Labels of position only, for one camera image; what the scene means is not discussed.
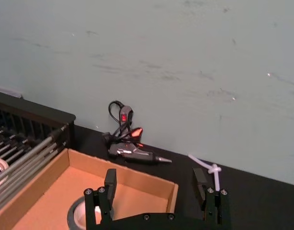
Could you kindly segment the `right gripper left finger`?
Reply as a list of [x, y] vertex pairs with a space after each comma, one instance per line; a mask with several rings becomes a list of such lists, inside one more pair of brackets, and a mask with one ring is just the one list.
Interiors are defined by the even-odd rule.
[[[104, 185], [97, 190], [87, 188], [84, 191], [86, 226], [100, 226], [113, 221], [113, 200], [117, 188], [116, 169], [108, 169]], [[100, 224], [97, 224], [95, 208], [101, 212]]]

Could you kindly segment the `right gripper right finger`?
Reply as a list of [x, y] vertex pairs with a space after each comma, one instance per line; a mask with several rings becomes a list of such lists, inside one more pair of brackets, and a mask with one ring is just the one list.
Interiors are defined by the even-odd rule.
[[229, 196], [225, 189], [216, 191], [208, 183], [201, 168], [192, 169], [192, 186], [204, 221], [208, 225], [229, 224]]

